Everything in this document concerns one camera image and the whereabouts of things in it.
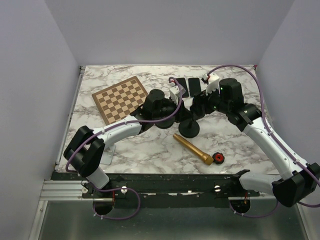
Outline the teal phone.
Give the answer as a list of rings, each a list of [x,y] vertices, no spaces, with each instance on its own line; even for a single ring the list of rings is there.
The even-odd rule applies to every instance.
[[[189,95],[191,98],[194,98],[196,95],[198,95],[202,91],[200,79],[198,77],[188,78],[188,86],[189,86]]]

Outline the black phone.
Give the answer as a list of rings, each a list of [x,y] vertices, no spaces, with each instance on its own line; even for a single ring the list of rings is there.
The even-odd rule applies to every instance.
[[[181,88],[183,88],[182,97],[183,98],[188,98],[189,97],[189,90],[188,90],[186,79],[184,77],[179,77],[179,78],[176,78],[176,80],[179,83],[179,85],[181,86]]]

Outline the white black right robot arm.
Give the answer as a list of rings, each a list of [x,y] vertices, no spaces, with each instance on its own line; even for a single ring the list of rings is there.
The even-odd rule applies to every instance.
[[[245,103],[242,85],[234,78],[210,83],[196,94],[190,107],[195,120],[215,111],[225,114],[228,121],[250,137],[271,160],[278,175],[242,170],[233,175],[230,191],[241,196],[247,190],[273,195],[283,206],[292,207],[315,191],[320,179],[320,166],[310,164],[296,154],[270,128],[260,109]]]

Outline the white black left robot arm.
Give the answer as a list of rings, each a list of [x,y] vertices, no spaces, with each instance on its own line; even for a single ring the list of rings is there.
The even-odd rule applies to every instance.
[[[160,129],[170,128],[173,123],[192,119],[184,101],[177,102],[165,98],[163,91],[153,89],[145,101],[124,119],[105,127],[90,129],[80,127],[66,147],[63,156],[67,160],[65,169],[87,179],[94,185],[93,191],[101,198],[111,191],[110,179],[100,167],[104,151],[115,143],[142,134],[152,126]]]

